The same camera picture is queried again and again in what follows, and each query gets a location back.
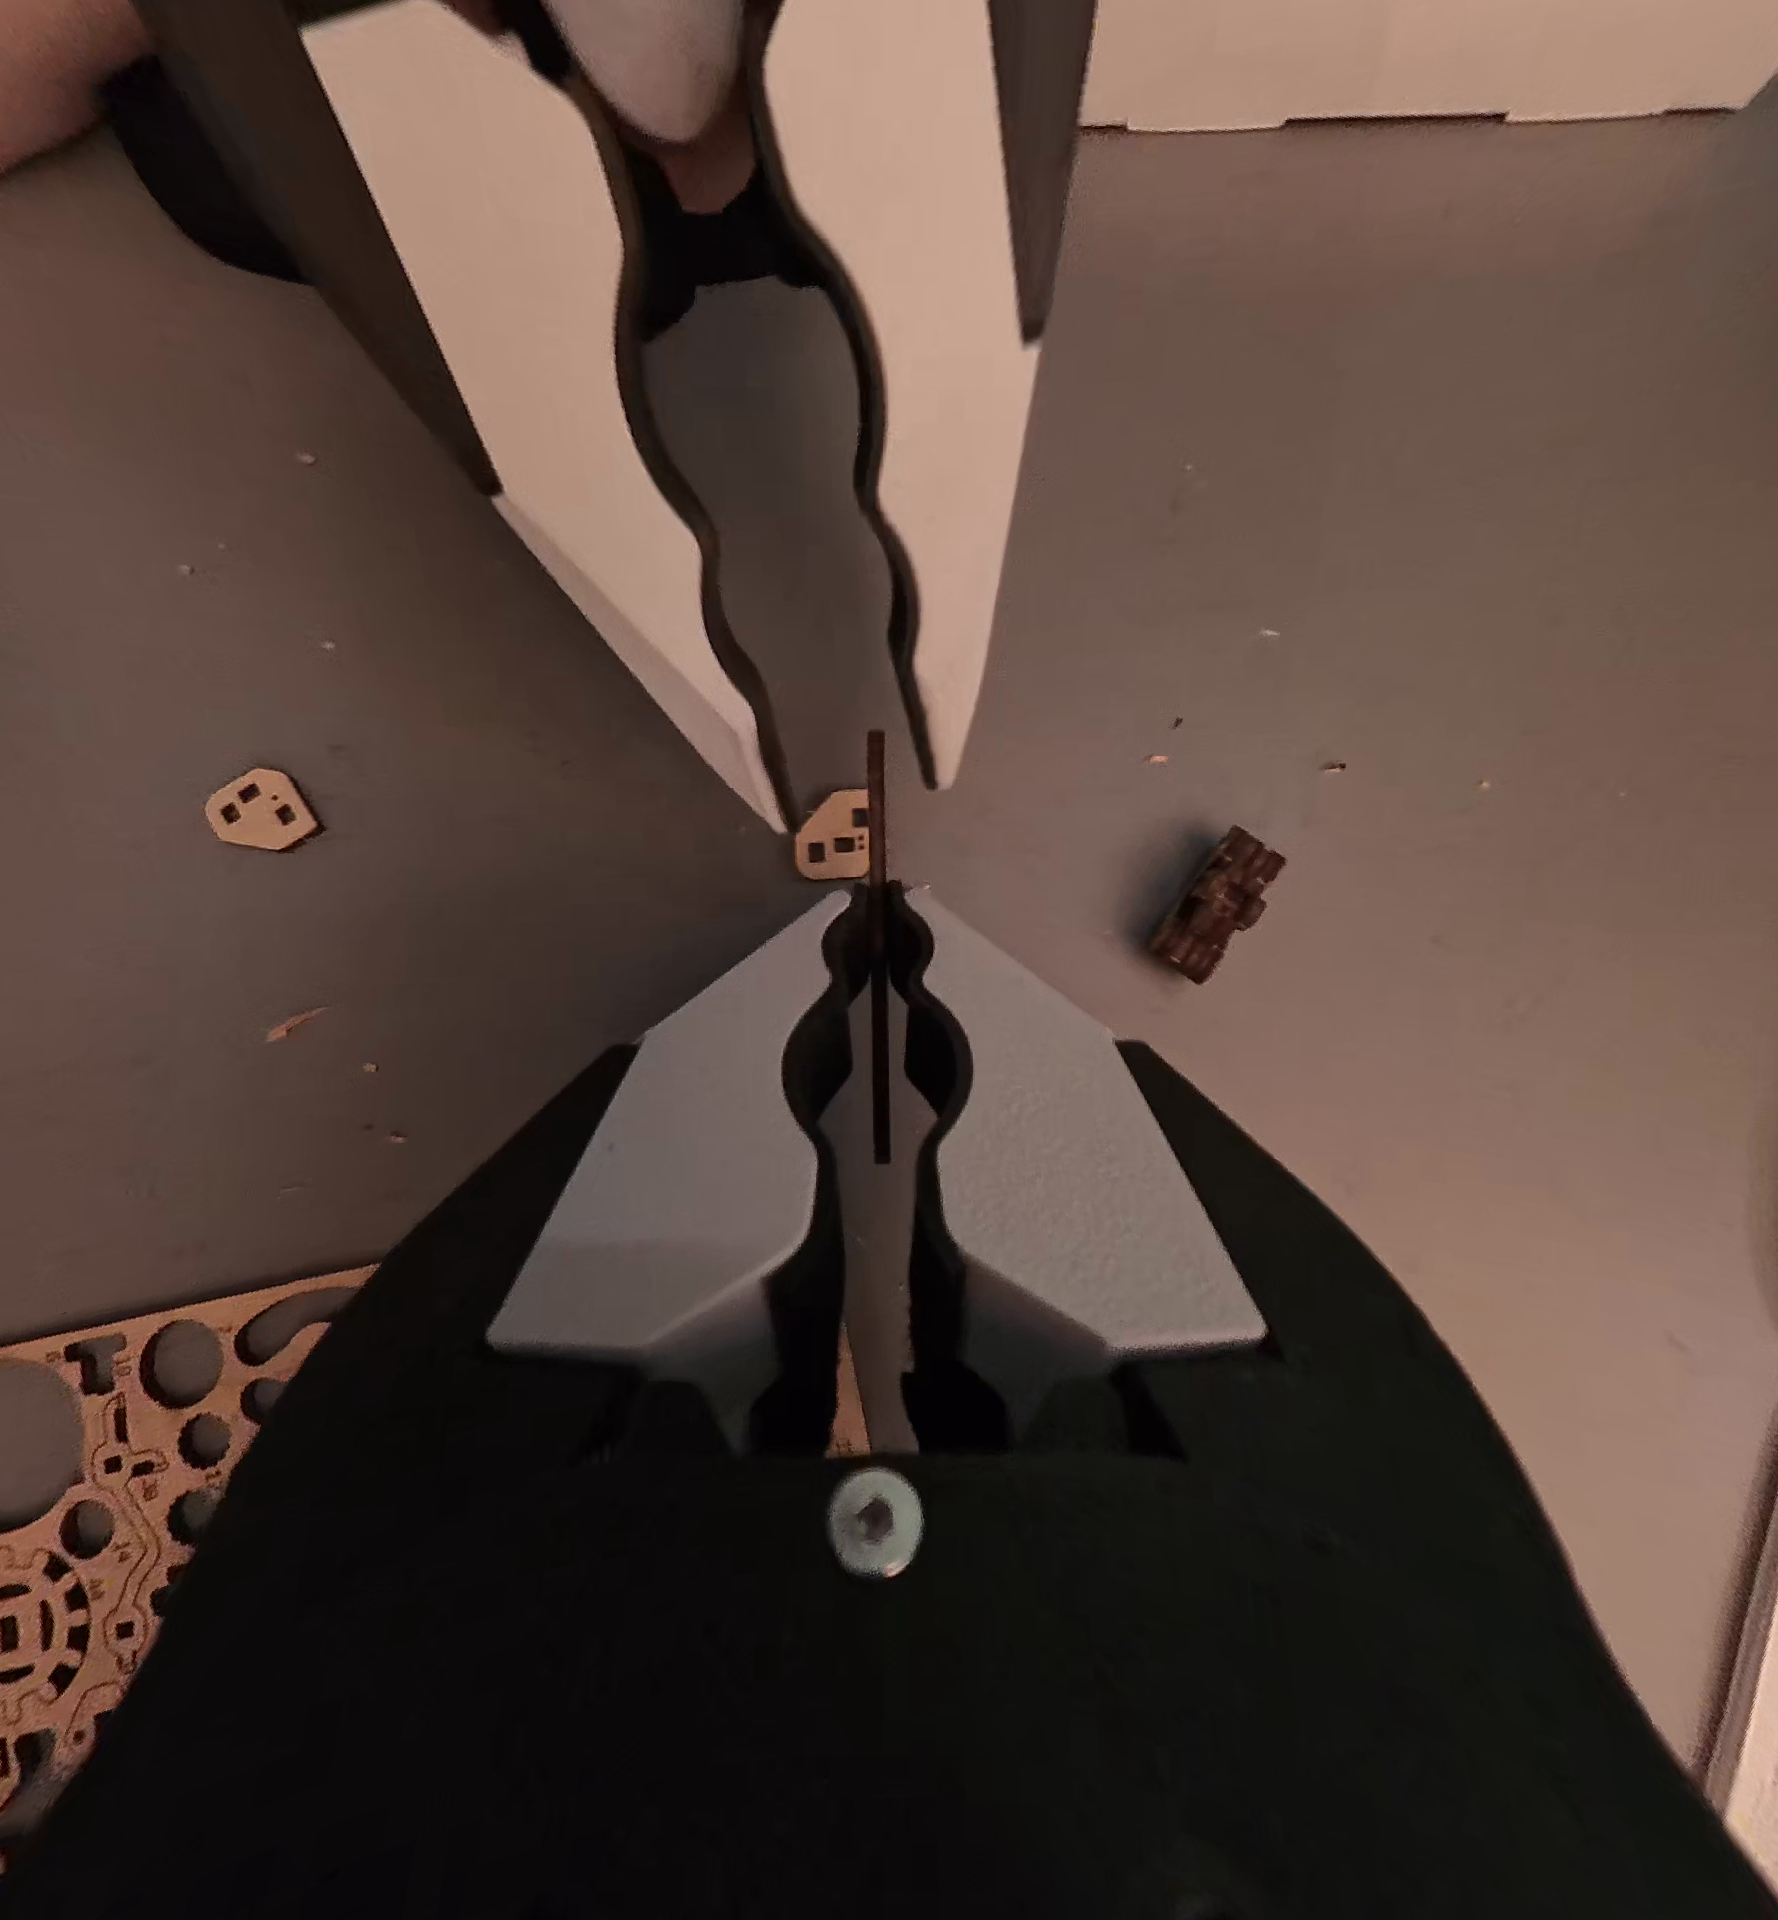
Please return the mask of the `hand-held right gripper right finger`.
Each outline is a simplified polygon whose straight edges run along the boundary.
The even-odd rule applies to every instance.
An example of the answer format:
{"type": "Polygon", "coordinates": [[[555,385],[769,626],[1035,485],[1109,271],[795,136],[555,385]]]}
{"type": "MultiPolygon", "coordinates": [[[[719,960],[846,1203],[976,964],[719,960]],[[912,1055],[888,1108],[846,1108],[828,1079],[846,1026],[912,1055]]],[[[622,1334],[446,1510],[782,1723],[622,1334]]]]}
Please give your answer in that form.
{"type": "Polygon", "coordinates": [[[1109,1026],[930,889],[896,889],[915,1164],[915,1433],[1025,1433],[1121,1364],[1262,1348],[1251,1300],[1109,1026]]]}

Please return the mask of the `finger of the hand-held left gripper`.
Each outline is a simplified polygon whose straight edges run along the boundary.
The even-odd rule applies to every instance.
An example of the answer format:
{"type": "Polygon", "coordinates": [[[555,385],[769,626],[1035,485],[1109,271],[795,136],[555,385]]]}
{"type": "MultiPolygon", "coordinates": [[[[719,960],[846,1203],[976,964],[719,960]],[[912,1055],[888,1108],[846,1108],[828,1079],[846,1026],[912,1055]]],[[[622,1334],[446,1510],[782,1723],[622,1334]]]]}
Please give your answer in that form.
{"type": "Polygon", "coordinates": [[[345,335],[684,741],[795,827],[723,540],[644,380],[652,243],[572,3],[139,3],[170,88],[345,335]]]}
{"type": "Polygon", "coordinates": [[[853,494],[935,794],[987,683],[1089,46],[1089,0],[746,8],[755,150],[853,344],[853,494]]]}

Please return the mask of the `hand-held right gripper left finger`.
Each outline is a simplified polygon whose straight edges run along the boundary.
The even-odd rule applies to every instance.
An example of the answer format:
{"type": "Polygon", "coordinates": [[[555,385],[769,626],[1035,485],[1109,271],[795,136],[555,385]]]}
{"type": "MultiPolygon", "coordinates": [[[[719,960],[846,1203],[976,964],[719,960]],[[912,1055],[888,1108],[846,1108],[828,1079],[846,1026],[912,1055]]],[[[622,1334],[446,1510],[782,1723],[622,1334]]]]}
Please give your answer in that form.
{"type": "Polygon", "coordinates": [[[738,1452],[828,1452],[845,1220],[828,1107],[868,984],[829,893],[657,1021],[520,1259],[489,1348],[692,1385],[738,1452]]]}

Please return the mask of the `long slotted wooden model part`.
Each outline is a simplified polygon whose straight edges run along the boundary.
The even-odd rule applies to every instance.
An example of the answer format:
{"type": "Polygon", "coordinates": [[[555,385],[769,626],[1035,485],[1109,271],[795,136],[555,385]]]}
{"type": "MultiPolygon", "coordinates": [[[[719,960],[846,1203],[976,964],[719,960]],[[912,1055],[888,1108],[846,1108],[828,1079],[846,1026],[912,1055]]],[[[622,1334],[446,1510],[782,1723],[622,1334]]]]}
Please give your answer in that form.
{"type": "Polygon", "coordinates": [[[886,728],[865,736],[868,787],[868,1099],[871,1099],[871,1164],[895,1164],[895,1091],[888,1091],[888,784],[886,728]]]}

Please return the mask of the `small wooden plate square holes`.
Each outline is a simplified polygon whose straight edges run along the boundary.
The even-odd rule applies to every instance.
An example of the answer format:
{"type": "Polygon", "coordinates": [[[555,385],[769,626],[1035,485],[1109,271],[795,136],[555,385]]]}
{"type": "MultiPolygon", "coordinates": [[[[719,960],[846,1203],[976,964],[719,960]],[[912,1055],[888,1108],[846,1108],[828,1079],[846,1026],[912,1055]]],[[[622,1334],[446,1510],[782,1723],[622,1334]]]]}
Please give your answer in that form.
{"type": "Polygon", "coordinates": [[[203,800],[203,820],[220,841],[252,849],[293,849],[322,831],[299,784],[280,767],[247,767],[203,800]]]}
{"type": "Polygon", "coordinates": [[[820,884],[853,884],[871,871],[871,800],[868,787],[835,787],[795,835],[795,869],[820,884]]]}

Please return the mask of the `person's left forearm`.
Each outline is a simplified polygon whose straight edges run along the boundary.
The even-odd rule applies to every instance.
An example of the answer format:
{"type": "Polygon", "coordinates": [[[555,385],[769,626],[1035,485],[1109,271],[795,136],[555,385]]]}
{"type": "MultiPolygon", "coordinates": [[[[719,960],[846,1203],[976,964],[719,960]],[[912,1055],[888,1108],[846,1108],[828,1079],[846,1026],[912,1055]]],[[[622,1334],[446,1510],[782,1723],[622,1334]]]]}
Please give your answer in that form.
{"type": "Polygon", "coordinates": [[[148,51],[130,0],[0,0],[0,173],[85,134],[148,51]]]}

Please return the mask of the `small dark wooden gear assembly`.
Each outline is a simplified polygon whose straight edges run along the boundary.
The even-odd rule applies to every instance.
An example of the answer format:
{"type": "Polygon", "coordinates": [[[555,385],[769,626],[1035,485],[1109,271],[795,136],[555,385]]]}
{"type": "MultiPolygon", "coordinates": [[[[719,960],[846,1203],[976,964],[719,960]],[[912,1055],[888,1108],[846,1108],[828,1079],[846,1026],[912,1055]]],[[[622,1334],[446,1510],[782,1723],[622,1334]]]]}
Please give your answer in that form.
{"type": "Polygon", "coordinates": [[[1151,926],[1142,951],[1188,984],[1207,984],[1240,931],[1266,912],[1285,857],[1243,827],[1228,827],[1201,869],[1151,926]]]}

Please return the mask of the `white cardboard box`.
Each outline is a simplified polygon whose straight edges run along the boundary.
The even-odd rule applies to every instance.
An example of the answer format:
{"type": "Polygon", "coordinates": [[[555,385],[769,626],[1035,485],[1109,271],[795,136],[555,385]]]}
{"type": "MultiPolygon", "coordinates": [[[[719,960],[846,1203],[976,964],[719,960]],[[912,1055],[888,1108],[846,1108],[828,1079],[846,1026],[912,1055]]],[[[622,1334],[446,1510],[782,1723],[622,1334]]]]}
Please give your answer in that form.
{"type": "Polygon", "coordinates": [[[1773,74],[1778,0],[1104,0],[1083,119],[1631,119],[1773,74]]]}

